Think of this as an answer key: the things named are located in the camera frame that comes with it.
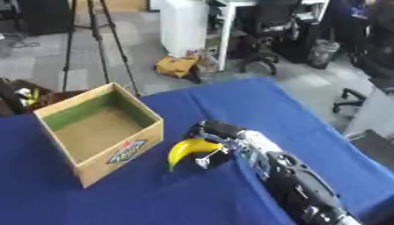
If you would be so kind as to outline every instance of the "wooden box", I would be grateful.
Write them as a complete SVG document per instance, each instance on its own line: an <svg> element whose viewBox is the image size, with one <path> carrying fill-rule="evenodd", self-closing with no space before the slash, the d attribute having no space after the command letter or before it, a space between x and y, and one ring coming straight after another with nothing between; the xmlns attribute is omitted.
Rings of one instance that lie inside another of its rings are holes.
<svg viewBox="0 0 394 225"><path fill-rule="evenodd" d="M34 113L83 187L163 140L163 119L116 83Z"/></svg>

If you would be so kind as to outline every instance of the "yellow banana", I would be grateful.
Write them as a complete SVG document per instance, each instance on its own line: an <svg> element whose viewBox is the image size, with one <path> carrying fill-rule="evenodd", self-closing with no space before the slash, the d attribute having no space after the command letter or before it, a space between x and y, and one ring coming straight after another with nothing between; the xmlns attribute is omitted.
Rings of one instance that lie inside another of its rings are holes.
<svg viewBox="0 0 394 225"><path fill-rule="evenodd" d="M170 150L168 155L168 163L170 164L170 171L173 167L185 156L193 152L212 152L222 147L220 143L207 142L203 138L190 138L177 143Z"/></svg>

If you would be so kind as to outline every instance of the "tripod leg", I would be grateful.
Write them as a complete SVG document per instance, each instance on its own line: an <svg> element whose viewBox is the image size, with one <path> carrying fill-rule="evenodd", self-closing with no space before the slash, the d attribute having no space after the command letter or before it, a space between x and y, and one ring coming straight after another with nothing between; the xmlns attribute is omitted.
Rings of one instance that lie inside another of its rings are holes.
<svg viewBox="0 0 394 225"><path fill-rule="evenodd" d="M103 67L104 78L106 80L106 83L109 83L108 68L106 66L106 51L104 50L103 47L103 37L99 32L99 26L97 24L96 14L94 12L93 0L88 0L88 8L89 8L89 16L91 18L91 33L93 35L93 38L98 43L98 50L100 53L101 66Z"/></svg>
<svg viewBox="0 0 394 225"><path fill-rule="evenodd" d="M135 79L133 78L133 75L131 73L131 69L128 66L128 57L126 56L126 54L125 54L125 52L124 52L124 50L123 50L123 48L121 46L118 33L116 32L116 29L115 29L115 23L113 22L113 20L111 18L111 15L109 13L108 7L106 6L106 1L105 0L100 0L100 2L101 2L101 6L103 7L103 11L106 14L106 19L108 21L108 25L109 25L109 27L111 29L111 32L113 33L113 37L115 38L115 42L116 42L116 45L117 45L117 47L119 49L121 59L123 60L123 63L125 64L126 71L128 73L128 77L130 78L131 84L133 85L133 88L135 90L135 95L137 97L140 97L141 95L140 95L140 93L139 93L139 91L138 91L138 89L136 87Z"/></svg>
<svg viewBox="0 0 394 225"><path fill-rule="evenodd" d="M64 78L63 78L63 91L66 91L67 89L67 81L69 79L69 58L71 57L71 45L72 45L72 39L74 36L74 23L76 20L76 10L77 10L77 0L72 0L71 3L71 21L69 24L69 37L67 38L67 52L66 52L66 63L64 64L63 72L64 72Z"/></svg>

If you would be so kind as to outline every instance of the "blue cloth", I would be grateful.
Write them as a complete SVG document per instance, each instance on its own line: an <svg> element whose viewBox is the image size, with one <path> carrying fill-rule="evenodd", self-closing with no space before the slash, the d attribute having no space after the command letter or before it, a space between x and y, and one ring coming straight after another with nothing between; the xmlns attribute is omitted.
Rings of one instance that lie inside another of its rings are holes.
<svg viewBox="0 0 394 225"><path fill-rule="evenodd" d="M164 118L164 141L81 189L33 115L0 119L2 224L263 224L292 221L239 158L209 171L166 154L197 121L259 130L299 156L368 224L394 205L394 176L365 157L267 78L142 98Z"/></svg>

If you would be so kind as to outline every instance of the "white cabinet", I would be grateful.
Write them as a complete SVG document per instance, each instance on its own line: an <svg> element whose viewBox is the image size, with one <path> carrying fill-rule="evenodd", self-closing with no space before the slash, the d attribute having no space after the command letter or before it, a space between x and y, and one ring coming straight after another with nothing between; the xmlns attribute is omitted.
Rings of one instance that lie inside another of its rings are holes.
<svg viewBox="0 0 394 225"><path fill-rule="evenodd" d="M150 1L150 10L153 11L160 10L160 5L163 2L163 0L148 0L148 1Z"/></svg>
<svg viewBox="0 0 394 225"><path fill-rule="evenodd" d="M161 42L173 57L203 49L207 38L208 6L198 0L162 0Z"/></svg>

